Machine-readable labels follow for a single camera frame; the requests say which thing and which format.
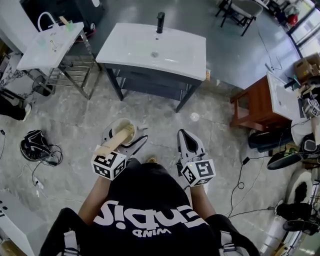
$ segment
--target faucet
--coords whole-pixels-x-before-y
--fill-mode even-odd
[[[53,28],[55,28],[55,29],[59,28],[59,25],[55,22],[55,20],[54,20],[54,18],[52,17],[52,15],[51,15],[49,12],[45,11],[45,12],[41,13],[40,16],[39,16],[39,18],[38,18],[38,29],[40,30],[40,32],[43,31],[42,28],[41,28],[41,26],[40,26],[40,19],[41,19],[41,17],[42,17],[43,15],[48,15],[48,16],[49,16],[49,18],[50,18],[51,21],[52,21]]]
[[[164,12],[159,12],[158,13],[158,17],[156,17],[158,19],[158,27],[156,29],[156,32],[158,34],[162,33],[162,30],[164,28],[164,22],[165,22],[165,13]]]

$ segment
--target black chair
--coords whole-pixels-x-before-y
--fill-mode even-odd
[[[244,27],[247,24],[241,35],[243,37],[252,21],[256,20],[258,15],[263,11],[263,7],[251,0],[223,0],[220,3],[219,11],[215,16],[218,17],[221,11],[224,11],[223,21],[220,26],[221,28],[223,27],[227,16],[231,16],[231,19],[237,22],[237,25]],[[233,15],[234,13],[243,16],[243,18],[239,20]]]

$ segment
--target brown wooden table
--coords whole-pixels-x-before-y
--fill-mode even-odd
[[[239,106],[242,99],[247,108]],[[258,131],[273,130],[290,124],[291,120],[273,112],[267,76],[230,99],[234,103],[234,116],[230,127],[244,126]]]

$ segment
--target black cable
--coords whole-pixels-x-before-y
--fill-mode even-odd
[[[279,140],[279,145],[278,145],[278,146],[279,146],[279,152],[280,152],[281,138],[282,138],[284,132],[285,132],[287,129],[291,129],[292,127],[294,127],[294,126],[296,126],[296,125],[304,125],[306,122],[308,122],[308,121],[311,120],[311,119],[312,119],[312,117],[309,118],[309,119],[307,119],[306,121],[303,121],[303,122],[300,122],[300,123],[296,123],[296,124],[294,124],[294,125],[286,128],[286,129],[282,132],[281,137],[280,137],[280,140]],[[308,154],[308,155],[309,155],[310,153],[305,153],[305,152],[298,152],[298,153],[286,152],[285,154],[291,154],[291,155],[303,155],[303,154]],[[240,182],[243,166],[244,166],[247,162],[249,162],[249,160],[251,160],[251,159],[260,159],[260,158],[273,157],[273,156],[274,156],[274,155],[271,155],[271,156],[270,156],[270,155],[265,155],[265,156],[252,157],[252,158],[247,157],[247,158],[245,158],[245,159],[243,160],[242,165],[241,165],[241,168],[240,168],[240,173],[239,173],[238,181],[237,181],[237,183],[236,183],[236,186],[233,188],[233,190],[232,190],[232,192],[231,192],[231,198],[230,198],[231,211],[230,211],[230,213],[229,213],[229,215],[228,215],[228,218],[231,218],[231,214],[232,214],[233,210],[237,207],[238,204],[240,204],[240,203],[245,199],[246,195],[247,195],[247,194],[250,192],[250,190],[254,187],[255,182],[256,182],[256,180],[258,179],[259,175],[260,175],[260,172],[261,172],[261,169],[262,169],[262,166],[263,166],[264,162],[262,162],[262,165],[261,165],[261,167],[260,167],[259,173],[258,173],[258,175],[256,176],[255,180],[253,181],[251,188],[247,191],[247,193],[244,195],[244,197],[243,197],[243,198],[235,205],[235,207],[234,207],[234,206],[233,206],[233,195],[234,195],[234,192],[235,192],[236,188],[238,188],[238,189],[240,189],[240,190],[243,190],[243,189],[245,188],[245,184],[244,184],[243,182]]]
[[[43,160],[40,161],[40,162],[36,165],[36,167],[33,169],[32,174],[31,174],[32,183],[33,183],[33,185],[34,185],[35,187],[37,186],[38,181],[37,181],[36,183],[34,182],[34,173],[35,173],[36,169],[38,168],[38,166],[39,166],[42,162],[43,162]]]
[[[286,129],[284,129],[284,130],[282,131],[281,136],[280,136],[280,140],[279,140],[279,145],[278,145],[278,147],[279,147],[279,152],[280,152],[280,143],[281,143],[282,136],[284,135],[284,132],[285,132],[286,130],[288,130],[288,129],[291,129],[292,127],[295,127],[296,125],[303,126],[306,122],[310,121],[311,119],[312,119],[312,117],[311,117],[311,118],[308,118],[306,121],[296,123],[296,124],[294,124],[294,125],[286,128]]]
[[[231,203],[231,211],[229,213],[229,216],[228,218],[230,218],[230,215],[232,213],[232,211],[234,210],[234,206],[232,204],[232,197],[234,195],[234,192],[236,190],[236,188],[240,189],[240,190],[243,190],[245,188],[245,184],[243,182],[240,182],[240,179],[241,179],[241,172],[242,172],[242,167],[245,165],[245,163],[242,162],[242,165],[241,165],[241,168],[240,168],[240,173],[239,173],[239,178],[238,178],[238,182],[236,183],[236,186],[233,188],[232,192],[231,192],[231,199],[230,199],[230,203]]]
[[[261,39],[261,41],[262,41],[262,43],[263,43],[263,45],[264,45],[265,51],[266,51],[266,53],[268,54],[271,68],[272,68],[272,69],[275,69],[275,70],[282,70],[282,65],[281,65],[281,62],[280,62],[279,59],[278,59],[278,56],[276,56],[276,60],[277,60],[278,63],[280,64],[280,67],[281,67],[281,68],[274,67],[274,65],[272,64],[272,60],[271,60],[271,57],[270,57],[270,53],[269,53],[269,51],[268,51],[268,49],[267,49],[267,46],[266,46],[266,44],[265,44],[265,42],[264,42],[264,40],[263,40],[263,38],[262,38],[262,36],[261,36],[261,34],[260,34],[259,26],[258,26],[257,23],[256,23],[256,27],[258,28],[258,34],[259,34],[260,39]]]
[[[42,159],[40,159],[41,161],[37,164],[37,166],[33,169],[32,174],[31,174],[31,179],[32,179],[32,183],[33,185],[36,187],[38,184],[38,181],[35,183],[34,182],[34,173],[36,171],[36,169],[38,168],[38,166],[40,164],[43,164],[45,166],[52,166],[52,167],[56,167],[57,165],[61,164],[62,160],[63,160],[63,154],[62,154],[62,149],[61,147],[59,147],[58,145],[55,144],[51,144],[49,145],[49,147],[58,147],[59,150],[55,150],[53,152],[51,152],[50,154],[48,154],[47,156],[43,157]],[[52,158],[56,158],[57,162],[52,162],[52,161],[48,161],[46,158],[48,157],[52,157]]]
[[[253,213],[253,212],[258,212],[258,211],[265,211],[265,210],[273,210],[274,207],[268,207],[268,208],[265,208],[265,209],[256,209],[256,210],[250,210],[250,211],[245,211],[245,212],[240,212],[240,213],[237,213],[235,215],[232,215],[231,217],[228,217],[229,219],[234,217],[234,216],[238,216],[238,215],[241,215],[241,214],[248,214],[248,213]]]
[[[2,151],[1,151],[1,155],[0,155],[0,160],[1,160],[1,158],[2,158],[2,154],[4,153],[5,143],[6,143],[6,135],[4,134],[3,146],[2,146]]]
[[[261,164],[261,166],[260,166],[259,173],[258,173],[258,175],[255,177],[255,179],[254,179],[254,181],[253,181],[253,183],[252,183],[252,186],[251,186],[250,189],[245,193],[244,197],[234,206],[233,209],[236,209],[236,207],[245,199],[245,197],[247,196],[247,194],[253,189],[253,187],[254,187],[254,185],[255,185],[258,177],[260,176],[260,173],[261,173],[261,170],[262,170],[262,166],[264,165],[264,162],[265,162],[265,160],[263,159],[262,164]]]
[[[190,187],[190,185],[187,185],[187,186],[183,189],[183,191],[185,191],[188,187]]]

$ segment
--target wooden stick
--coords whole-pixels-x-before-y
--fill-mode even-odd
[[[112,151],[114,151],[126,138],[133,134],[135,128],[132,124],[127,125],[121,131],[119,131],[115,136],[109,141],[104,142],[101,147],[99,147],[94,155],[107,157]]]
[[[63,22],[64,25],[66,25],[66,26],[69,25],[69,22],[65,19],[65,17],[60,16],[59,18]]]

